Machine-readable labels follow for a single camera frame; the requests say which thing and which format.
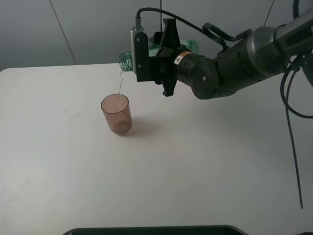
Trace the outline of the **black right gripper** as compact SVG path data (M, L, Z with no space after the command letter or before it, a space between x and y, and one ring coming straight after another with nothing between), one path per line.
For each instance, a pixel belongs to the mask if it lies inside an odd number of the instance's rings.
M215 97L215 62L180 46L176 19L163 19L164 31L151 60L149 81L163 86L163 95L174 95L177 81L189 86L197 98Z

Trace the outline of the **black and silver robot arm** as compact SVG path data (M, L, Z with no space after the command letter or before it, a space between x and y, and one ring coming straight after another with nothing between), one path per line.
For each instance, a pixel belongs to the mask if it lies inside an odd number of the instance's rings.
M189 51L179 43L175 19L165 20L161 46L156 56L139 54L147 65L137 66L137 75L163 86L172 96L175 85L189 86L199 99L213 99L305 65L313 48L313 13L307 11L277 28L262 26L232 37L205 23L202 32L218 42L222 51L214 59Z

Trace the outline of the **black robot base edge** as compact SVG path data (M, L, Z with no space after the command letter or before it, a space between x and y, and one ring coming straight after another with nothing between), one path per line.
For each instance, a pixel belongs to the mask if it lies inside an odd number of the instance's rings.
M245 235L236 227L228 225L122 227L122 228L76 228L66 235Z

